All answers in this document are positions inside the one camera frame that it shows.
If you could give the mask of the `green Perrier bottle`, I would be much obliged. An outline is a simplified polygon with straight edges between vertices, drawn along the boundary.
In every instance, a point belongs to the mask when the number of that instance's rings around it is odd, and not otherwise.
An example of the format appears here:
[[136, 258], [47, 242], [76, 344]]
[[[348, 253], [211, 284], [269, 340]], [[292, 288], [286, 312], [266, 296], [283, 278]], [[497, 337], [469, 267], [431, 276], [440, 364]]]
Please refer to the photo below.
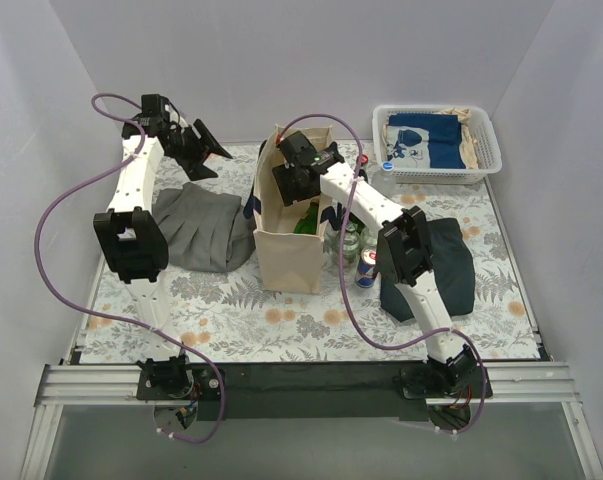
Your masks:
[[304, 215], [296, 223], [293, 233], [301, 235], [315, 235], [319, 221], [319, 202], [312, 201]]

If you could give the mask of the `beige canvas tote bag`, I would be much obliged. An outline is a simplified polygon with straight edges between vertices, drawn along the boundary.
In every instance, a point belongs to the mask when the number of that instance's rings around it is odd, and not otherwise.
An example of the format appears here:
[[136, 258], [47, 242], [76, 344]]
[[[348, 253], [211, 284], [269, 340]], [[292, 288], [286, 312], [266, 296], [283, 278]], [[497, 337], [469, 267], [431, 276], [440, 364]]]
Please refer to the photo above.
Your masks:
[[[324, 240], [329, 217], [334, 214], [330, 197], [319, 194], [284, 206], [272, 169], [284, 163], [276, 147], [283, 132], [277, 125], [258, 156], [252, 189], [254, 239], [263, 287], [266, 290], [318, 294], [324, 265]], [[315, 233], [296, 233], [299, 220], [315, 203], [319, 207]]]

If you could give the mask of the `Pocari Sweat plastic bottle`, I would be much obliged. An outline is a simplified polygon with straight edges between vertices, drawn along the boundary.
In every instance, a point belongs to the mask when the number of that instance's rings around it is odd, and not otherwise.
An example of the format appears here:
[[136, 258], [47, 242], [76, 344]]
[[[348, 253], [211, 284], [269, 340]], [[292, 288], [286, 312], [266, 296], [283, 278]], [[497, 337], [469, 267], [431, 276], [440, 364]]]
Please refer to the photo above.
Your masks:
[[386, 198], [392, 198], [396, 188], [392, 162], [385, 161], [382, 163], [380, 169], [373, 175], [372, 186]]

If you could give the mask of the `clear chang bottle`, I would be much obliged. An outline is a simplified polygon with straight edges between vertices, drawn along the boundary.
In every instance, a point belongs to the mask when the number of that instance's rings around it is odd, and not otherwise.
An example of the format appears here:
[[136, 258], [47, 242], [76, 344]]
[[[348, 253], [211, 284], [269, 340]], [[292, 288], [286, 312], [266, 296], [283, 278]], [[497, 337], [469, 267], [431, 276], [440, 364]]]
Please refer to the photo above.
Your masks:
[[356, 265], [360, 257], [360, 238], [355, 223], [349, 221], [344, 234], [343, 252], [340, 252], [341, 231], [331, 230], [328, 233], [328, 247], [332, 261], [335, 266], [339, 266], [340, 259], [343, 259], [343, 266], [349, 269]]
[[360, 244], [362, 249], [375, 250], [377, 248], [377, 233], [368, 227], [364, 227], [360, 233]]

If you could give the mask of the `clear Chang bottle back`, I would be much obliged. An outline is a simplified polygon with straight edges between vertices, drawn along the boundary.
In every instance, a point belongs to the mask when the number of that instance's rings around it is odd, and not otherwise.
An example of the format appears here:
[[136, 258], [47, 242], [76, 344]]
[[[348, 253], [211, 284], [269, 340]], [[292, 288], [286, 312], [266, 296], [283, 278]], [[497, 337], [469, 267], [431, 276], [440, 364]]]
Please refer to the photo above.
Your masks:
[[377, 233], [368, 227], [364, 227], [360, 233], [360, 244], [362, 249], [375, 250], [377, 248]]

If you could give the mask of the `red tab drink can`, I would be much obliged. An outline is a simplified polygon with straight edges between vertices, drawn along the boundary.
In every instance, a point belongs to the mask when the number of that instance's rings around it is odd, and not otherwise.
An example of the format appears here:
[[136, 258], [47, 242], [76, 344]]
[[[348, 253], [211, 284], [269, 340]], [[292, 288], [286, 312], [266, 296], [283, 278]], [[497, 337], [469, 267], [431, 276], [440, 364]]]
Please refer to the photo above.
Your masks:
[[371, 288], [376, 280], [377, 252], [373, 248], [365, 248], [361, 251], [357, 264], [355, 283], [361, 288]]

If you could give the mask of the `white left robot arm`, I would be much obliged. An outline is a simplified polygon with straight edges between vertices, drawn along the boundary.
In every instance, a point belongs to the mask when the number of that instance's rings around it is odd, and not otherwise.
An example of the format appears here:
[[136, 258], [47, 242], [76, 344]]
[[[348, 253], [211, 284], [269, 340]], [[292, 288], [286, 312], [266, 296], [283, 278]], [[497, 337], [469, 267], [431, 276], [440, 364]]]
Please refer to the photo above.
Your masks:
[[187, 355], [161, 335], [175, 335], [165, 294], [168, 243], [152, 216], [154, 184], [163, 157], [174, 159], [189, 179], [218, 176], [204, 165], [211, 155], [231, 158], [205, 124], [188, 124], [160, 94], [144, 94], [140, 112], [122, 128], [124, 164], [112, 200], [94, 215], [93, 227], [111, 272], [126, 287], [137, 318], [149, 326], [149, 355], [138, 366], [146, 385], [174, 400], [194, 394]]

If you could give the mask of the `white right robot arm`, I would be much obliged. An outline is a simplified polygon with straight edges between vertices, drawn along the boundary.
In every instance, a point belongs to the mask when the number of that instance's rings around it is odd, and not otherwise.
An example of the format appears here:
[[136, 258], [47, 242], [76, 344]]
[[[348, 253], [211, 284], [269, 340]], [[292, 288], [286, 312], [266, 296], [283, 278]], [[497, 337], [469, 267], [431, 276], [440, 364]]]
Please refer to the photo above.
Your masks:
[[468, 396], [477, 355], [454, 329], [435, 280], [433, 252], [424, 212], [402, 208], [361, 181], [335, 143], [316, 149], [300, 131], [279, 137], [284, 163], [273, 169], [283, 204], [324, 194], [345, 207], [377, 235], [375, 271], [392, 282], [419, 326], [427, 361], [407, 378], [417, 395]]

